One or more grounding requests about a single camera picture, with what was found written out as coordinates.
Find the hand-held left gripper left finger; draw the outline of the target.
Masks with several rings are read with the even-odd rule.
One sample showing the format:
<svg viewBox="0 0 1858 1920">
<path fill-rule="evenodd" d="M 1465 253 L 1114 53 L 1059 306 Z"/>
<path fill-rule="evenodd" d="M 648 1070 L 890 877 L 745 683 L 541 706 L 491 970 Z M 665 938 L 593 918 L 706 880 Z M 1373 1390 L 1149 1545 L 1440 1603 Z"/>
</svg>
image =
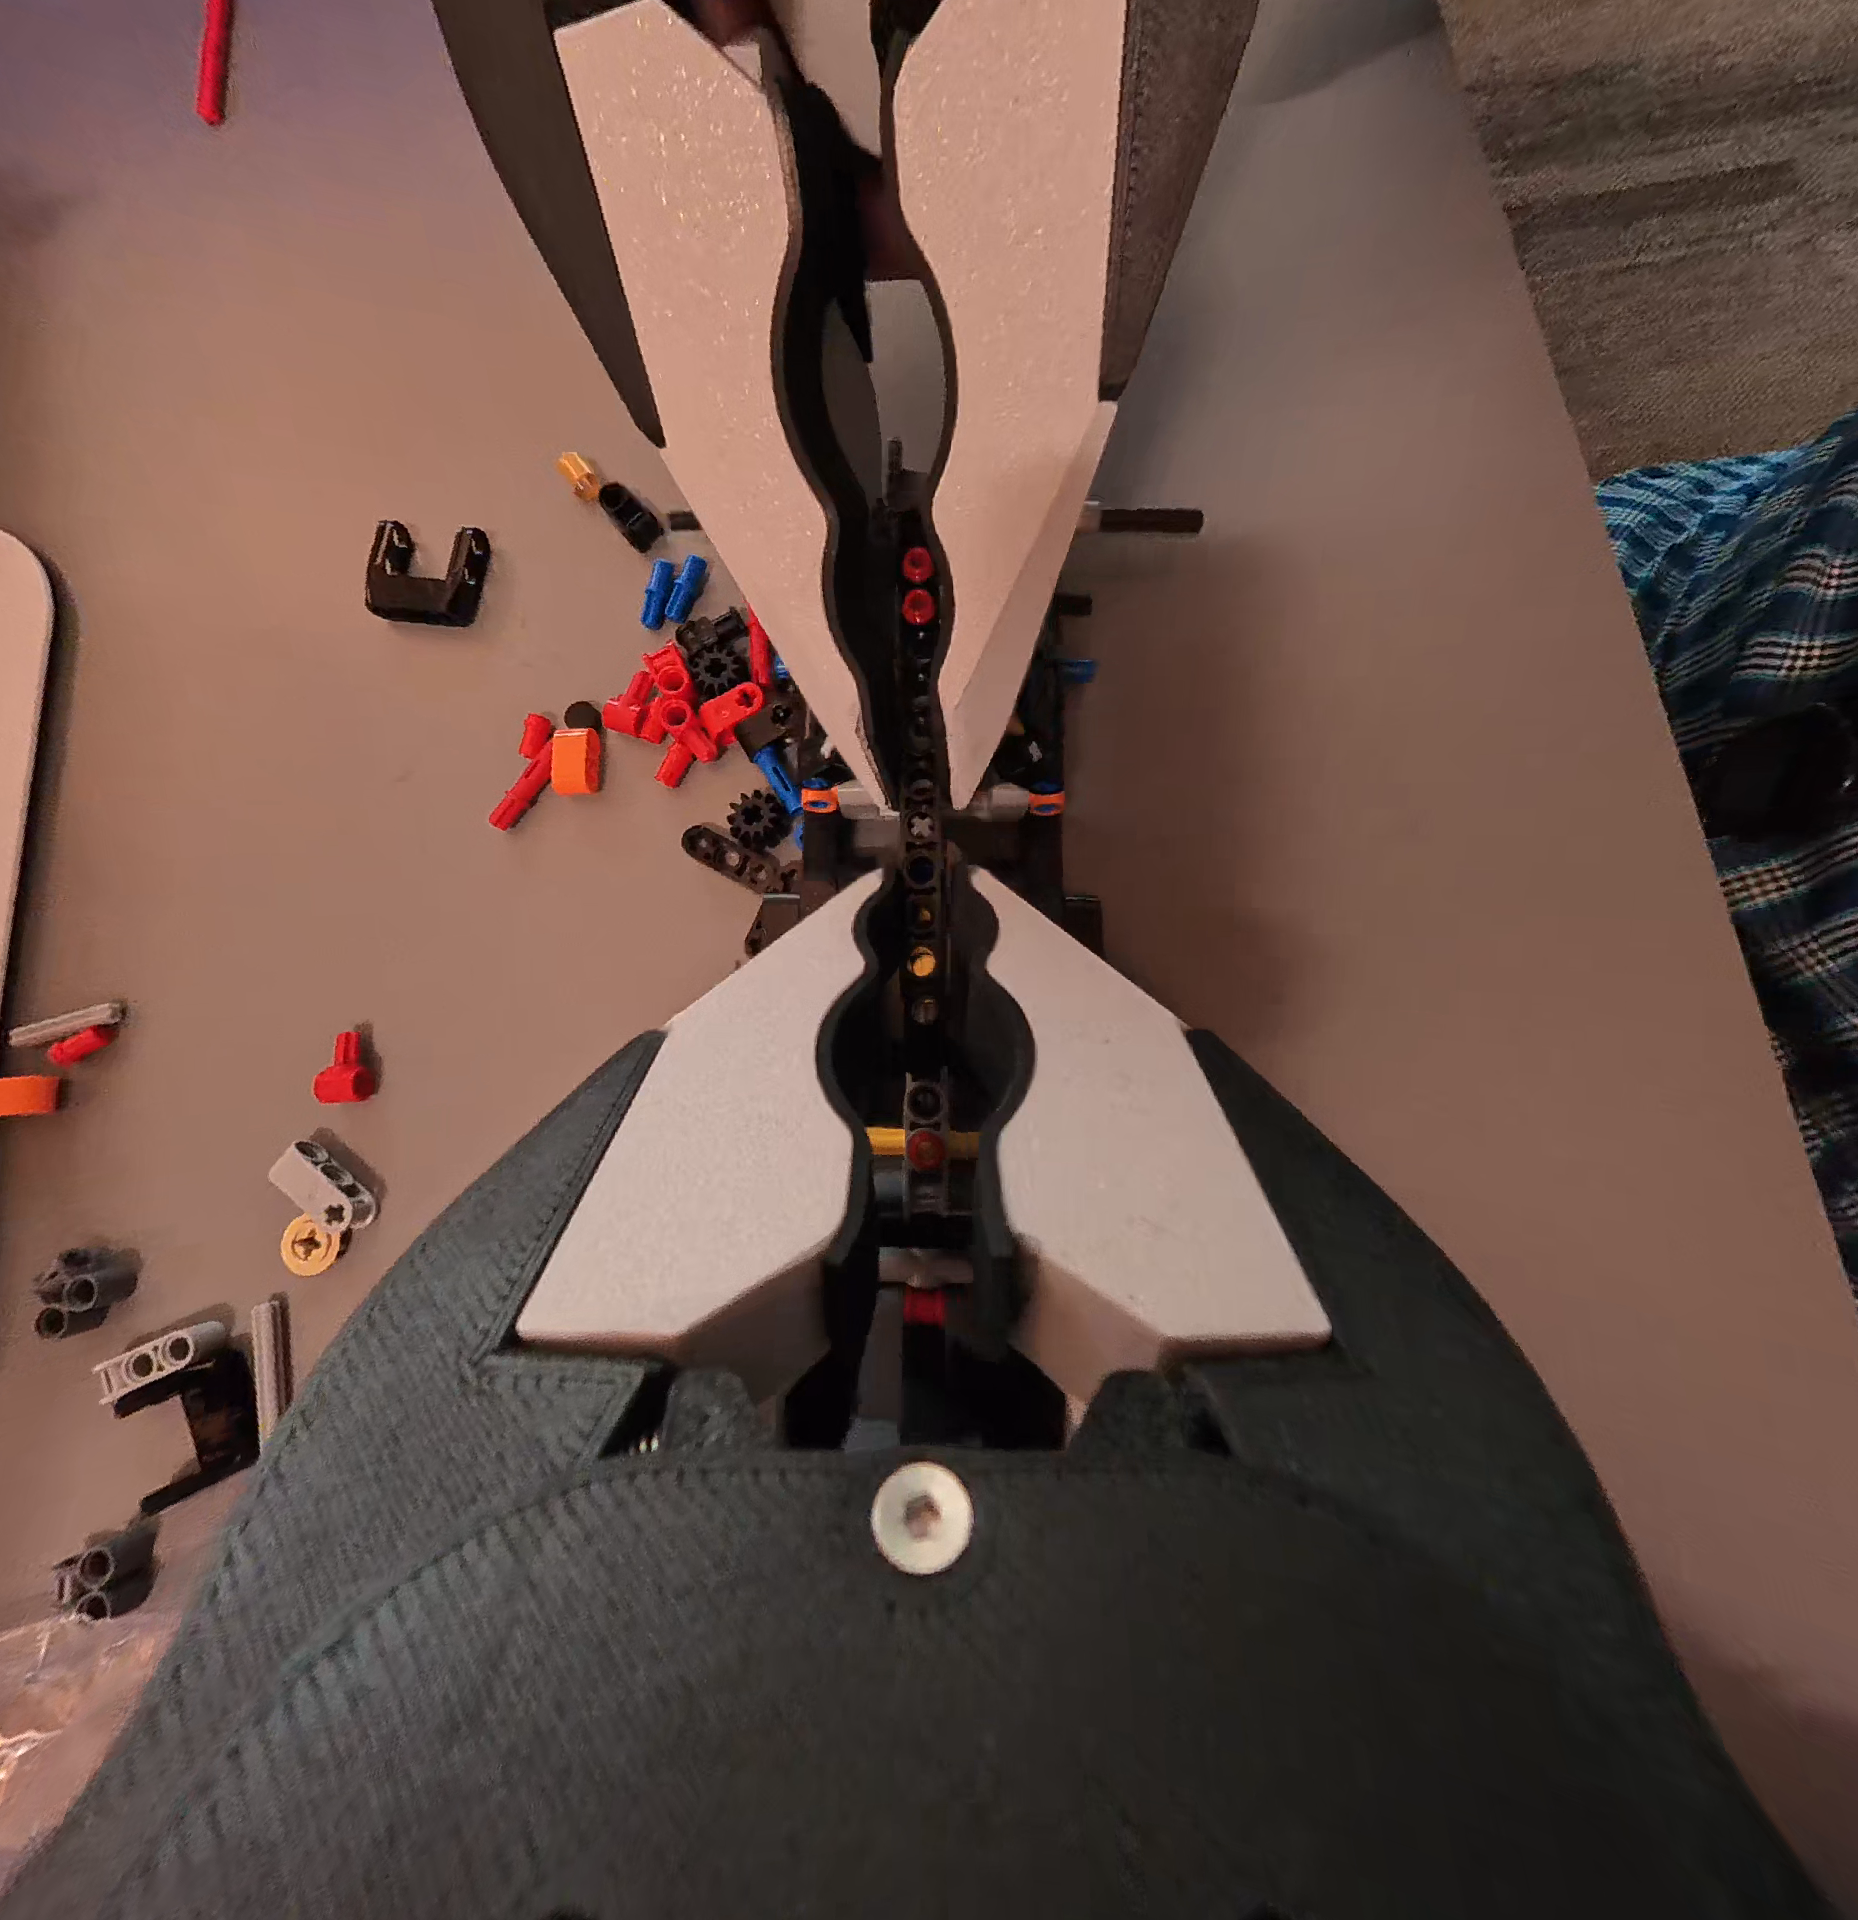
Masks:
<svg viewBox="0 0 1858 1920">
<path fill-rule="evenodd" d="M 668 1025 L 520 1308 L 525 1346 L 735 1373 L 753 1402 L 826 1353 L 851 1125 L 818 1061 L 879 888 L 859 877 Z"/>
</svg>

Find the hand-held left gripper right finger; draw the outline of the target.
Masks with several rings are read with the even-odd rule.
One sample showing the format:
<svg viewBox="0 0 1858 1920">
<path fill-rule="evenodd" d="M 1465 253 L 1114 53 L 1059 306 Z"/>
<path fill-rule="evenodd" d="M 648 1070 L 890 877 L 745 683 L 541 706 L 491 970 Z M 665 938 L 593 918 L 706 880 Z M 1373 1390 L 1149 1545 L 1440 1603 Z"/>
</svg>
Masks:
<svg viewBox="0 0 1858 1920">
<path fill-rule="evenodd" d="M 1188 1028 L 1004 881 L 985 978 L 1034 1039 L 996 1172 L 1027 1278 L 1014 1346 L 1067 1402 L 1110 1374 L 1315 1352 L 1331 1321 Z"/>
</svg>

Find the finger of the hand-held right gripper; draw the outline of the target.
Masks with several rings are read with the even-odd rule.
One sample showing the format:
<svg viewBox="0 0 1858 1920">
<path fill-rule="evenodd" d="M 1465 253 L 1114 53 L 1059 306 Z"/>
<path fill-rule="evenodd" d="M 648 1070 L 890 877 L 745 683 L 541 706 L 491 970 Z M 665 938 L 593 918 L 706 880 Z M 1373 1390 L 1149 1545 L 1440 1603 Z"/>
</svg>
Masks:
<svg viewBox="0 0 1858 1920">
<path fill-rule="evenodd" d="M 1114 415 L 1103 351 L 1126 33 L 1126 3 L 943 3 L 889 86 L 898 207 L 952 376 L 930 523 L 956 806 L 1008 729 Z"/>
<path fill-rule="evenodd" d="M 826 571 L 839 519 L 780 385 L 801 189 L 771 50 L 740 62 L 673 4 L 637 3 L 558 25 L 557 61 L 668 471 L 827 739 L 876 769 Z"/>
</svg>

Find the lego car chassis model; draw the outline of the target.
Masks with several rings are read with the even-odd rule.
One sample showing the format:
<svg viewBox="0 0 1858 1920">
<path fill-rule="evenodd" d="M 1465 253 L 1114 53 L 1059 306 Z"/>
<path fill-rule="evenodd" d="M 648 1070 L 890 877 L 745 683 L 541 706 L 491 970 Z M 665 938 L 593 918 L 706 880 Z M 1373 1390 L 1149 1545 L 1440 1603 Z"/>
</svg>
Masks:
<svg viewBox="0 0 1858 1920">
<path fill-rule="evenodd" d="M 823 1022 L 826 1087 L 850 1099 L 868 1146 L 851 1163 L 846 1254 L 823 1273 L 827 1348 L 777 1411 L 780 1440 L 800 1450 L 886 1449 L 889 1428 L 898 1446 L 1055 1450 L 1070 1425 L 1064 1394 L 1012 1346 L 1027 1278 L 1008 1228 L 996 1142 L 1027 1087 L 1034 1039 L 1008 989 L 985 978 L 996 924 L 972 880 L 1001 877 L 1103 956 L 1103 901 L 1062 888 L 1064 692 L 1095 667 L 1058 652 L 1058 623 L 1091 611 L 1091 598 L 1053 594 L 988 762 L 1020 813 L 988 822 L 984 789 L 956 808 L 930 697 L 948 589 L 927 486 L 893 436 L 869 542 L 889 567 L 879 609 L 896 627 L 896 825 L 851 822 L 846 756 L 823 746 L 810 715 L 793 752 L 801 817 L 773 851 L 790 893 L 768 902 L 790 910 L 814 910 L 851 880 L 883 871 L 868 924 L 873 978 Z"/>
</svg>

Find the black three-hole lego liftarm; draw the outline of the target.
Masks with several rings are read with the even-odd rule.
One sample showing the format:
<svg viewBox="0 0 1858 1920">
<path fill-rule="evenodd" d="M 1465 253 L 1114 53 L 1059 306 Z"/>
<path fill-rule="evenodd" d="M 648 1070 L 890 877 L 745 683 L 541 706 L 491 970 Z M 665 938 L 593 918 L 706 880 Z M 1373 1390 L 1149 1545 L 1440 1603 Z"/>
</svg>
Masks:
<svg viewBox="0 0 1858 1920">
<path fill-rule="evenodd" d="M 716 827 L 685 827 L 681 834 L 681 851 L 685 851 L 706 871 L 745 888 L 757 899 L 790 893 L 790 880 L 773 852 L 748 847 Z"/>
</svg>

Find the light grey lego connector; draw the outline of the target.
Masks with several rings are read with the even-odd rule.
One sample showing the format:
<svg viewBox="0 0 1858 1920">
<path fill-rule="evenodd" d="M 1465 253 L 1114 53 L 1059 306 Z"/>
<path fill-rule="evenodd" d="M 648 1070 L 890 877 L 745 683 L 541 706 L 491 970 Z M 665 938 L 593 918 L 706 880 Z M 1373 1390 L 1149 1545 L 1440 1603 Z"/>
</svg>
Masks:
<svg viewBox="0 0 1858 1920">
<path fill-rule="evenodd" d="M 267 1178 L 297 1213 L 329 1233 L 366 1230 L 383 1211 L 380 1178 L 332 1137 L 291 1141 Z"/>
</svg>

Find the black lego connector blue pin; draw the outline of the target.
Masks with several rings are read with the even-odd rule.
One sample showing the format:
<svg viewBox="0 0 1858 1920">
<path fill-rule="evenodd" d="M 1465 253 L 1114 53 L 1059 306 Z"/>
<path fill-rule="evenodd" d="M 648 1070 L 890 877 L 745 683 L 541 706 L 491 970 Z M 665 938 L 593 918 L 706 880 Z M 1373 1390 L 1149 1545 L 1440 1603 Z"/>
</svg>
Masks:
<svg viewBox="0 0 1858 1920">
<path fill-rule="evenodd" d="M 768 692 L 768 702 L 739 725 L 739 746 L 760 769 L 768 788 L 790 818 L 801 817 L 801 784 L 793 775 L 793 752 L 806 735 L 806 706 L 790 688 Z"/>
</svg>

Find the light grey short lego beam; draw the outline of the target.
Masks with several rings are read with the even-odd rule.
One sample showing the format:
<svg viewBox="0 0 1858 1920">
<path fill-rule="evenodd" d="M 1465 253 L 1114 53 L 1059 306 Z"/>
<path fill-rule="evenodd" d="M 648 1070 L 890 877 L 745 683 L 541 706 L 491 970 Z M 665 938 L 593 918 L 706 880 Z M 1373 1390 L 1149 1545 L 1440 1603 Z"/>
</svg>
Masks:
<svg viewBox="0 0 1858 1920">
<path fill-rule="evenodd" d="M 228 1346 L 230 1321 L 221 1317 L 149 1337 L 92 1369 L 97 1399 L 102 1406 L 116 1409 L 135 1394 L 179 1381 L 179 1374 L 214 1362 Z"/>
</svg>

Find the dark grey double lego connector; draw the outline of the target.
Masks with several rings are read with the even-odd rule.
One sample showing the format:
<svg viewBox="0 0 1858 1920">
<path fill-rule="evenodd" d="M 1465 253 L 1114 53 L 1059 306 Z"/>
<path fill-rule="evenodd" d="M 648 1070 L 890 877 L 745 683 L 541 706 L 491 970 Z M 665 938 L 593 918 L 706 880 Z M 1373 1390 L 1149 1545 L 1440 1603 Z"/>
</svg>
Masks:
<svg viewBox="0 0 1858 1920">
<path fill-rule="evenodd" d="M 35 1280 L 40 1341 L 64 1341 L 96 1330 L 109 1312 L 137 1288 L 139 1255 L 116 1245 L 75 1245 L 60 1250 Z"/>
</svg>

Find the red grey lego pin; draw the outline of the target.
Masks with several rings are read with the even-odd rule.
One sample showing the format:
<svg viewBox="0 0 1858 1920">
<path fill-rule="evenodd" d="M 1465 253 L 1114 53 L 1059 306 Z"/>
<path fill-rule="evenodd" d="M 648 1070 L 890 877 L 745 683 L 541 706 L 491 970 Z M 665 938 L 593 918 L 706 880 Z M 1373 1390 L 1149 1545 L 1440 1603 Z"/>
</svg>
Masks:
<svg viewBox="0 0 1858 1920">
<path fill-rule="evenodd" d="M 22 1022 L 8 1030 L 6 1045 L 37 1051 L 52 1070 L 68 1070 L 112 1047 L 126 1016 L 126 1001 L 96 1001 L 51 1020 Z"/>
</svg>

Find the dark grey small lego connector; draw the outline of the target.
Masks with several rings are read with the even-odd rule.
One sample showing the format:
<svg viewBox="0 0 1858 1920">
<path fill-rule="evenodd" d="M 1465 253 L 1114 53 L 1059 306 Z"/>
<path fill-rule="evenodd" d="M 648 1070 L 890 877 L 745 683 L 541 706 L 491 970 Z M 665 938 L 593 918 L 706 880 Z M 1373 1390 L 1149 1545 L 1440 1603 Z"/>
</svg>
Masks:
<svg viewBox="0 0 1858 1920">
<path fill-rule="evenodd" d="M 158 1525 L 139 1520 L 92 1537 L 52 1568 L 52 1603 L 68 1619 L 122 1619 L 151 1596 L 158 1573 Z"/>
</svg>

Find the person's plaid clothing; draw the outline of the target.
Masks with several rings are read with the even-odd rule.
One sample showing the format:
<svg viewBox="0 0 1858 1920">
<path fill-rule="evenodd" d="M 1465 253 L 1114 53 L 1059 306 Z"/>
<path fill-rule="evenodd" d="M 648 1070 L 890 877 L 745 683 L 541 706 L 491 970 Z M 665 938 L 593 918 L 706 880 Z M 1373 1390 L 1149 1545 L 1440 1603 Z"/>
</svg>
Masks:
<svg viewBox="0 0 1858 1920">
<path fill-rule="evenodd" d="M 1858 399 L 1595 501 L 1858 1313 Z"/>
</svg>

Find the clear empty plastic bag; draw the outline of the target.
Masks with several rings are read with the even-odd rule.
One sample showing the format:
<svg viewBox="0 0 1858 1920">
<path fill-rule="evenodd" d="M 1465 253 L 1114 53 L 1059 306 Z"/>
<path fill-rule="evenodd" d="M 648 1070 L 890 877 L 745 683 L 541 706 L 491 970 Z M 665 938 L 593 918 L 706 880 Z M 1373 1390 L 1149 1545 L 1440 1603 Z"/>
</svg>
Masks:
<svg viewBox="0 0 1858 1920">
<path fill-rule="evenodd" d="M 0 1894 L 122 1733 L 171 1619 L 55 1614 L 0 1632 Z"/>
</svg>

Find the black u-shaped lego bracket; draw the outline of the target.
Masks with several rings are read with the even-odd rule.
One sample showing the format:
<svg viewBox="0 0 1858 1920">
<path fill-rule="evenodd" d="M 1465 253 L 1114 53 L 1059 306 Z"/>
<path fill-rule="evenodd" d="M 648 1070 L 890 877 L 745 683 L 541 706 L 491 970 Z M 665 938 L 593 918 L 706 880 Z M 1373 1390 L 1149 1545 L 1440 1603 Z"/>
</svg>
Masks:
<svg viewBox="0 0 1858 1920">
<path fill-rule="evenodd" d="M 143 1517 L 164 1514 L 175 1504 L 216 1487 L 262 1453 L 255 1381 L 239 1348 L 220 1348 L 207 1362 L 155 1383 L 155 1399 L 149 1404 L 166 1402 L 181 1406 L 196 1466 L 143 1496 Z"/>
</svg>

